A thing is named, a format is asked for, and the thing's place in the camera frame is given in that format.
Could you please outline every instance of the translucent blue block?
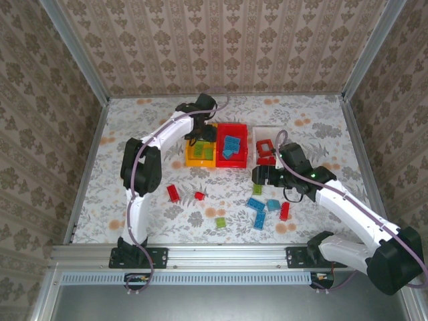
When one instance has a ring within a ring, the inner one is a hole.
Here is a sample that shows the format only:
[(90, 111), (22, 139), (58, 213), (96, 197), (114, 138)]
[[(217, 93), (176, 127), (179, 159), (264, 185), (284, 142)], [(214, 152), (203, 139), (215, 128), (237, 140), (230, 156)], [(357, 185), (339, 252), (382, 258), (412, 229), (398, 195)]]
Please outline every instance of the translucent blue block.
[(270, 199), (266, 203), (269, 212), (278, 211), (281, 209), (281, 204), (277, 199)]
[(225, 142), (225, 150), (231, 150), (234, 154), (239, 153), (239, 145), (233, 144), (232, 142)]
[(265, 205), (262, 202), (259, 202), (257, 199), (253, 199), (252, 197), (249, 198), (247, 206), (255, 209), (257, 212), (261, 212), (265, 208)]
[(226, 136), (226, 137), (225, 137), (225, 143), (226, 143), (226, 142), (231, 142), (232, 144), (239, 145), (239, 144), (240, 144), (240, 142), (241, 142), (241, 139), (240, 139), (240, 138), (233, 137), (233, 136)]
[(225, 150), (223, 151), (223, 157), (224, 157), (224, 158), (226, 158), (226, 159), (231, 158), (231, 157), (232, 157), (232, 154), (233, 154), (233, 152), (232, 152), (231, 150), (227, 150), (227, 149), (225, 149)]
[(260, 231), (263, 229), (263, 225), (265, 223), (266, 214), (264, 212), (257, 212), (254, 221), (254, 228), (259, 229)]

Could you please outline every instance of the black mount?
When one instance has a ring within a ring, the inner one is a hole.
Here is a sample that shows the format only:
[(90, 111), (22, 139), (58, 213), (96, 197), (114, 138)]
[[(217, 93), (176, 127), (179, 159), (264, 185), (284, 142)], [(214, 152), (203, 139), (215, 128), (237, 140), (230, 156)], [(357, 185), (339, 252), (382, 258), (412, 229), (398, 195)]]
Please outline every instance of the black mount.
[[(147, 250), (155, 269), (167, 268), (167, 247), (146, 247), (147, 239), (141, 246)], [(123, 238), (119, 237), (118, 247), (113, 248), (110, 254), (108, 267), (110, 269), (149, 269), (150, 264), (145, 254), (137, 246), (128, 244)]]
[[(310, 161), (305, 157), (302, 147), (295, 142), (283, 145), (280, 148), (280, 154), (288, 166), (304, 177), (319, 183), (327, 183), (332, 179), (336, 180), (336, 175), (323, 166), (313, 169)], [(315, 201), (316, 191), (321, 189), (317, 185), (298, 179), (286, 169), (276, 169), (275, 166), (269, 165), (255, 167), (251, 179), (254, 184), (258, 185), (265, 185), (267, 180), (268, 185), (275, 187), (283, 187), (285, 189), (296, 188), (299, 194), (307, 195), (313, 202)]]
[(291, 269), (330, 269), (333, 263), (334, 268), (345, 268), (346, 265), (327, 261), (321, 254), (319, 248), (321, 242), (331, 235), (332, 232), (323, 231), (310, 239), (307, 246), (287, 247), (287, 266)]

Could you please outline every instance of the patterned wallpaper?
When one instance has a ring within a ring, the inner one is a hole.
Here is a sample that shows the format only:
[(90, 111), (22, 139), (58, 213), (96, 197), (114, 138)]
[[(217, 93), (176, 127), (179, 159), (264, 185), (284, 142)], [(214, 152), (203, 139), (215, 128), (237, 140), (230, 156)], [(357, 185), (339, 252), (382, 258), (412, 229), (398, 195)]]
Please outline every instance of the patterned wallpaper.
[(61, 244), (100, 105), (38, 1), (0, 1), (0, 320), (24, 320)]
[(385, 0), (60, 0), (110, 96), (340, 92)]
[(390, 219), (428, 255), (428, 2), (409, 0), (351, 100)]

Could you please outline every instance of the table surface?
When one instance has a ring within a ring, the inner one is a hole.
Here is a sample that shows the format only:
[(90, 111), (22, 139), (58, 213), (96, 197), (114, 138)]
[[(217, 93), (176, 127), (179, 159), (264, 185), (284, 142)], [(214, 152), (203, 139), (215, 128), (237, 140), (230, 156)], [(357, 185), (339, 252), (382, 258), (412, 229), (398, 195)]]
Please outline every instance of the table surface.
[[(142, 138), (165, 122), (182, 102), (196, 97), (113, 99), (92, 169), (78, 221), (74, 243), (116, 243), (122, 234), (126, 197), (120, 166), (126, 141)], [(216, 97), (219, 104), (225, 97)], [(302, 146), (312, 166), (324, 165), (361, 201), (368, 205), (360, 169), (354, 154), (339, 96), (233, 96), (212, 122), (248, 125), (246, 169), (207, 169), (185, 166), (185, 141), (180, 139), (164, 155), (163, 179), (152, 194), (149, 243), (306, 243), (327, 230), (355, 241), (356, 235), (337, 217), (311, 202), (291, 204), (290, 219), (281, 222), (279, 212), (266, 214), (263, 231), (253, 228), (255, 211), (245, 206), (252, 197), (253, 126), (286, 129), (289, 139)], [(167, 186), (177, 187), (181, 200), (171, 203)], [(206, 195), (204, 201), (195, 192)], [(289, 198), (295, 191), (286, 192)], [(285, 201), (282, 189), (263, 187), (257, 200)], [(226, 227), (216, 228), (224, 217)]]

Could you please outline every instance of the purple cable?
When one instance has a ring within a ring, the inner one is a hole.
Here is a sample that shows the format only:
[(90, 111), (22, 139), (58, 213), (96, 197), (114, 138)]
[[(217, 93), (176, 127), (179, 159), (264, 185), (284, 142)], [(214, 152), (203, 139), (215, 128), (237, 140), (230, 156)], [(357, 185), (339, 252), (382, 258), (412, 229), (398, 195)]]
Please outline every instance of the purple cable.
[(330, 191), (335, 192), (336, 194), (339, 194), (342, 198), (346, 199), (347, 201), (350, 201), (357, 209), (359, 209), (360, 211), (362, 211), (365, 215), (368, 216), (368, 218), (370, 218), (372, 221), (374, 221), (381, 229), (385, 230), (391, 237), (393, 237), (402, 247), (404, 247), (404, 249), (416, 260), (416, 262), (421, 266), (421, 269), (425, 275), (425, 281), (422, 284), (407, 284), (408, 287), (410, 288), (415, 288), (415, 289), (421, 289), (421, 288), (426, 288), (428, 286), (428, 269), (426, 267), (426, 265), (423, 263), (423, 261), (421, 260), (421, 258), (409, 247), (407, 246), (406, 243), (404, 243), (404, 241), (402, 239), (400, 239), (398, 236), (396, 236), (394, 234), (394, 232), (392, 232), (388, 227), (383, 226), (383, 223), (380, 222), (376, 217), (374, 217), (370, 212), (368, 212), (364, 207), (360, 206), (356, 201), (354, 201), (353, 199), (351, 199), (350, 197), (348, 197), (348, 195), (342, 191), (339, 191), (338, 189), (335, 189), (334, 187), (319, 183), (317, 181), (313, 181), (312, 179), (308, 179), (305, 176), (300, 175), (299, 173), (296, 173), (295, 171), (293, 171), (287, 164), (286, 162), (284, 162), (284, 160), (282, 159), (281, 155), (280, 155), (280, 143), (279, 143), (279, 139), (281, 134), (285, 134), (286, 137), (284, 139), (284, 142), (287, 141), (288, 138), (288, 132), (287, 130), (281, 130), (278, 135), (276, 135), (276, 139), (275, 139), (275, 153), (277, 158), (280, 160), (280, 162), (282, 163), (282, 166), (284, 166), (284, 168), (289, 171), (290, 173), (292, 173), (295, 177), (298, 177), (299, 179), (302, 179), (303, 181), (306, 181), (308, 183), (317, 185), (319, 187), (325, 188), (325, 189), (329, 189)]
[[(162, 126), (161, 128), (159, 128), (159, 130), (157, 132), (155, 132), (151, 137), (148, 138), (148, 140), (140, 147), (140, 149), (138, 150), (138, 152), (137, 152), (137, 154), (135, 156), (135, 161), (134, 161), (134, 165), (132, 166), (132, 172), (131, 172), (131, 195), (132, 196), (131, 196), (131, 200), (130, 200), (127, 208), (126, 208), (126, 224), (128, 226), (129, 237), (131, 238), (132, 242), (134, 242), (135, 246), (137, 246), (137, 248), (139, 248), (144, 253), (144, 255), (146, 256), (146, 258), (148, 260), (148, 263), (150, 264), (150, 276), (148, 277), (148, 280), (147, 280), (146, 284), (143, 285), (143, 287), (141, 289), (139, 289), (137, 291), (134, 291), (137, 294), (139, 293), (139, 291), (143, 291), (143, 290), (145, 290), (147, 288), (147, 286), (149, 285), (149, 283), (152, 281), (153, 273), (154, 273), (152, 259), (149, 256), (147, 250), (145, 248), (143, 248), (143, 246), (141, 246), (137, 242), (137, 240), (135, 239), (134, 235), (132, 234), (132, 231), (131, 231), (132, 228), (131, 228), (131, 224), (130, 224), (131, 223), (130, 222), (131, 221), (130, 210), (131, 210), (131, 206), (134, 203), (134, 200), (136, 198), (136, 195), (135, 195), (135, 172), (136, 172), (136, 167), (138, 165), (138, 160), (140, 159), (140, 156), (141, 156), (143, 150), (148, 146), (148, 144), (150, 144), (160, 133), (162, 133), (170, 125), (174, 124), (177, 120), (180, 120), (180, 119), (182, 119), (184, 117), (188, 117), (188, 116), (191, 116), (191, 115), (196, 115), (196, 114), (210, 114), (212, 112), (219, 112), (222, 109), (224, 109), (229, 104), (229, 101), (230, 101), (230, 96), (227, 93), (227, 90), (225, 88), (222, 88), (222, 87), (213, 87), (213, 88), (210, 88), (210, 90), (208, 90), (206, 92), (211, 92), (212, 90), (224, 90), (226, 92), (227, 100), (226, 100), (226, 103), (224, 103), (224, 105), (222, 105), (222, 107), (220, 107), (220, 108), (218, 108), (216, 110), (197, 110), (197, 111), (194, 111), (194, 112), (189, 112), (189, 113), (186, 113), (186, 114), (182, 114), (182, 115), (178, 116), (177, 118), (175, 118), (173, 120), (168, 121), (164, 126)], [(131, 290), (129, 288), (129, 281), (131, 279), (133, 279), (133, 278), (138, 278), (138, 277), (140, 277), (140, 276), (136, 274), (134, 276), (130, 276), (127, 279), (127, 281), (125, 283), (125, 288), (128, 290), (128, 293), (131, 293), (133, 291), (133, 290)]]

